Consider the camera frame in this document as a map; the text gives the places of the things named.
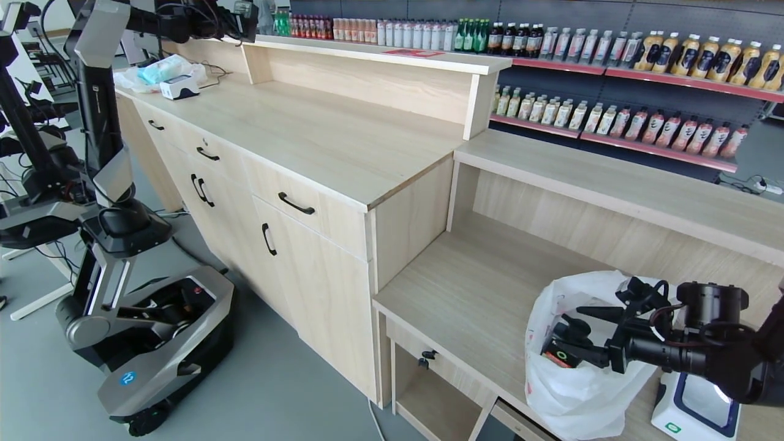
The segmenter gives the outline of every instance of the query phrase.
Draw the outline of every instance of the red shelf edge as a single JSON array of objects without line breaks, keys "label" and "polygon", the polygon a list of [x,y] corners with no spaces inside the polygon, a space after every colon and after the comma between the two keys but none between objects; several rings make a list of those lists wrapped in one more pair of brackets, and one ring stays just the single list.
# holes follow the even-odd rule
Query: red shelf edge
[{"label": "red shelf edge", "polygon": [[542,124],[525,121],[523,119],[510,118],[508,116],[490,114],[490,121],[501,122],[502,124],[508,124],[510,126],[523,127],[524,129],[538,130],[539,132],[552,133],[553,135],[558,135],[561,137],[577,139],[579,136],[579,132],[574,130],[560,129],[553,126],[543,126]]},{"label": "red shelf edge", "polygon": [[656,147],[655,145],[643,144],[636,141],[628,141],[585,132],[580,133],[579,138],[581,140],[593,141],[599,144],[607,144],[613,147],[641,151],[650,155],[662,156],[663,158],[676,159],[677,161],[688,162],[691,164],[696,164],[697,166],[709,167],[711,169],[722,170],[728,173],[735,173],[738,170],[738,165],[732,162],[706,158],[702,155],[690,155],[682,151],[674,151],[670,148]]}]

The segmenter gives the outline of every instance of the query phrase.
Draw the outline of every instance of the cable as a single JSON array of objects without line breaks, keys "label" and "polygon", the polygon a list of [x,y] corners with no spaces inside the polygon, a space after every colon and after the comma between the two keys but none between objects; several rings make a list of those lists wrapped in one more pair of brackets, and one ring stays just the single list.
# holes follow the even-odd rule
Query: cable
[{"label": "cable", "polygon": [[370,403],[370,398],[368,398],[368,410],[370,410],[370,416],[373,417],[373,422],[376,423],[376,431],[379,433],[379,438],[381,441],[387,441],[384,438],[384,434],[381,432],[381,426],[379,425],[379,419],[376,417],[376,412],[373,412],[373,405]]}]

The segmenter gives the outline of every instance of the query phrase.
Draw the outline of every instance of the store shelf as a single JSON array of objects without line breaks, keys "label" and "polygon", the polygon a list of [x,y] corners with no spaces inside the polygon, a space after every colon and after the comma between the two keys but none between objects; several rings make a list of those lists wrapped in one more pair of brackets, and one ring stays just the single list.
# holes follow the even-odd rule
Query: store shelf
[{"label": "store shelf", "polygon": [[604,74],[604,66],[591,66],[589,64],[562,63],[560,61],[539,60],[537,58],[514,58],[514,66],[538,67],[553,71],[577,72],[588,75]]},{"label": "store shelf", "polygon": [[655,145],[643,144],[636,141],[628,141],[624,139],[606,137],[597,135],[596,133],[580,133],[581,140],[588,140],[597,142],[599,144],[607,144],[615,147],[625,148],[628,150],[641,151],[650,155],[662,156],[664,158],[675,159],[677,161],[689,162],[698,166],[709,167],[711,169],[722,170],[728,173],[735,173],[738,169],[738,164],[723,159],[706,158],[702,155],[691,155],[684,151],[675,151],[671,148],[661,148]]},{"label": "store shelf", "polygon": [[579,132],[569,129],[560,129],[553,126],[545,126],[535,122],[526,121],[524,119],[509,118],[507,116],[490,115],[490,121],[501,122],[510,126],[524,127],[526,129],[538,130],[539,132],[552,133],[567,138],[577,138]]},{"label": "store shelf", "polygon": [[620,67],[608,67],[604,74],[608,77],[661,82],[664,84],[674,84],[675,86],[693,87],[694,89],[710,90],[713,92],[738,95],[740,97],[749,97],[758,100],[773,101],[775,103],[784,103],[783,92],[753,89],[748,86],[738,86],[728,82],[715,82],[702,78],[681,77],[672,74],[658,74],[648,71],[635,71],[634,69],[623,69]]}]

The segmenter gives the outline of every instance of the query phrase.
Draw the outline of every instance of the device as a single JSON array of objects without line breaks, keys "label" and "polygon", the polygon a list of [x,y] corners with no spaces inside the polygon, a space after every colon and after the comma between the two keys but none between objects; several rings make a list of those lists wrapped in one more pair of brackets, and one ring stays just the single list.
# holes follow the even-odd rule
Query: device
[{"label": "device", "polygon": [[199,94],[196,80],[190,75],[180,75],[161,82],[161,95],[170,100],[182,100]]}]

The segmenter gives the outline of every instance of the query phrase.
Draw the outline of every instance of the cabinet door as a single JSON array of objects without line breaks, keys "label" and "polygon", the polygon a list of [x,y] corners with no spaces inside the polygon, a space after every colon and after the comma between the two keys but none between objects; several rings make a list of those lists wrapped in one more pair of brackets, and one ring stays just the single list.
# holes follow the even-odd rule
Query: cabinet door
[{"label": "cabinet door", "polygon": [[299,337],[376,401],[368,263],[254,198]]}]

